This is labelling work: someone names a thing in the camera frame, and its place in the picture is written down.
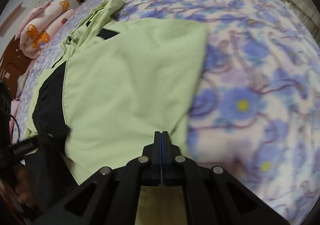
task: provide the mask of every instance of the black device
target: black device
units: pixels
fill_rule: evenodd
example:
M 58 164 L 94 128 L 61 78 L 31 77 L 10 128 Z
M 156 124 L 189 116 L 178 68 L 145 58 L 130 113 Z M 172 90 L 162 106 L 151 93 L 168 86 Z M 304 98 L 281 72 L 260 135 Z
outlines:
M 134 225 L 141 186 L 181 185 L 189 225 L 288 225 L 220 166 L 200 167 L 181 156 L 167 132 L 155 132 L 142 156 L 102 167 L 33 225 Z

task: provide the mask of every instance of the folded blanket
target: folded blanket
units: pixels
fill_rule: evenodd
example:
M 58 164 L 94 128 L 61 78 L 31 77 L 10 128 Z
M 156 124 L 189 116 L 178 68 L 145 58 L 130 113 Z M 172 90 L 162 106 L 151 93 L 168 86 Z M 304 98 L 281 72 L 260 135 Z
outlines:
M 48 7 L 52 1 L 53 0 L 46 0 L 46 1 L 42 2 L 41 4 L 39 4 L 36 8 L 33 8 L 29 12 L 29 14 L 26 16 L 25 20 L 22 22 L 22 25 L 20 26 L 18 32 L 16 33 L 14 40 L 17 40 L 18 38 L 20 38 L 21 33 L 22 33 L 23 29 L 25 28 L 25 26 L 32 19 L 34 19 L 35 16 L 38 16 L 46 7 Z
M 24 54 L 29 58 L 37 58 L 41 51 L 48 45 L 52 37 L 67 22 L 74 12 L 73 9 L 67 10 L 52 21 L 34 40 L 28 39 Z
M 69 6 L 70 3 L 67 0 L 54 0 L 48 7 L 26 24 L 20 35 L 19 46 L 23 53 L 26 52 L 26 48 L 31 44 L 33 44 L 32 46 L 34 48 L 33 51 L 28 49 L 26 56 L 32 59 L 39 56 L 39 53 L 33 54 L 32 52 L 36 52 L 41 44 L 46 44 L 50 41 L 50 36 L 43 31 L 54 19 L 66 12 Z

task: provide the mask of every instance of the green cloth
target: green cloth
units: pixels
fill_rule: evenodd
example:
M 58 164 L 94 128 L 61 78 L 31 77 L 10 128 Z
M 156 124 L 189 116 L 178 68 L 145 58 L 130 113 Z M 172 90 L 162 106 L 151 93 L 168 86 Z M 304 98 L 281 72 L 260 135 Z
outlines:
M 204 59 L 206 25 L 155 18 L 110 22 L 122 4 L 101 5 L 70 34 L 72 42 L 62 44 L 62 103 L 72 129 L 65 160 L 78 183 L 102 166 L 118 168 L 141 156 L 155 131 L 168 131 L 187 154 L 188 110 Z M 104 40 L 96 36 L 101 28 L 120 34 Z M 29 129 L 36 132 L 33 123 Z

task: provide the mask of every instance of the black cable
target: black cable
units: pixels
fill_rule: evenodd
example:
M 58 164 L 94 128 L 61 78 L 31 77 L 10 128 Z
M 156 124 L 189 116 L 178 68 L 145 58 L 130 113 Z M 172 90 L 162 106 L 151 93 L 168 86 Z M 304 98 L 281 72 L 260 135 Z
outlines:
M 18 124 L 18 122 L 17 122 L 17 120 L 16 120 L 16 118 L 14 117 L 14 116 L 12 116 L 12 115 L 10 115 L 12 118 L 13 118 L 13 120 L 15 121 L 15 123 L 17 124 L 17 127 L 18 127 L 18 141 L 19 141 L 19 139 L 20 139 L 20 128 L 19 128 L 19 124 Z

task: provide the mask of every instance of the metal screw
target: metal screw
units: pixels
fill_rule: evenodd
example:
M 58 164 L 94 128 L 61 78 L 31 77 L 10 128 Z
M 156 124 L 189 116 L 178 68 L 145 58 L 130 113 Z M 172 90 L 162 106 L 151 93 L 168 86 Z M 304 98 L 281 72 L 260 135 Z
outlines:
M 105 167 L 103 167 L 103 168 L 100 169 L 100 173 L 101 173 L 102 175 L 109 174 L 110 172 L 111 172 L 111 169 L 110 169 L 109 167 L 107 167 L 107 166 L 105 166 Z
M 178 162 L 178 163 L 183 163 L 186 159 L 184 156 L 176 156 L 175 160 Z
M 220 167 L 220 166 L 215 166 L 212 170 L 216 174 L 222 174 L 223 173 L 223 168 Z
M 141 156 L 138 158 L 138 161 L 143 164 L 143 163 L 148 162 L 149 158 L 147 156 Z

